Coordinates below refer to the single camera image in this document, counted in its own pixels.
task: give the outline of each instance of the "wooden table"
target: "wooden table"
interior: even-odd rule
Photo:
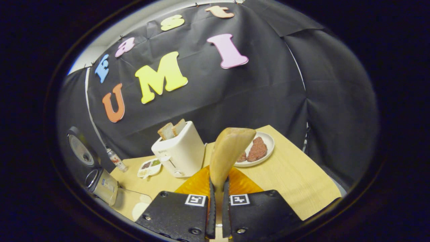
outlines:
[[[263,163],[238,169],[257,183],[263,190],[277,190],[296,214],[305,220],[341,196],[331,178],[308,156],[270,125],[257,131],[268,133],[275,140],[272,155]],[[214,143],[206,145],[203,166],[209,165]],[[115,168],[111,175],[128,190],[149,195],[154,199],[160,191],[175,191],[187,178],[175,178],[166,169],[143,180],[137,177],[140,165],[155,156],[123,160],[128,171]],[[123,196],[122,206],[114,209],[134,221],[131,216],[137,198]]]

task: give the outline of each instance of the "small glass bottle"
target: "small glass bottle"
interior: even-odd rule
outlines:
[[[106,147],[107,155],[111,159],[111,161],[122,171],[126,172],[128,170],[128,167],[124,165],[123,161],[118,157],[118,155],[111,150],[110,148]]]

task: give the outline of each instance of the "toast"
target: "toast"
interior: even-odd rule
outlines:
[[[172,129],[173,124],[168,123],[164,125],[164,127],[160,128],[157,133],[161,136],[162,140],[168,140],[175,137]]]
[[[187,123],[184,119],[181,119],[175,126],[172,127],[173,134],[178,136],[179,133],[184,129]]]

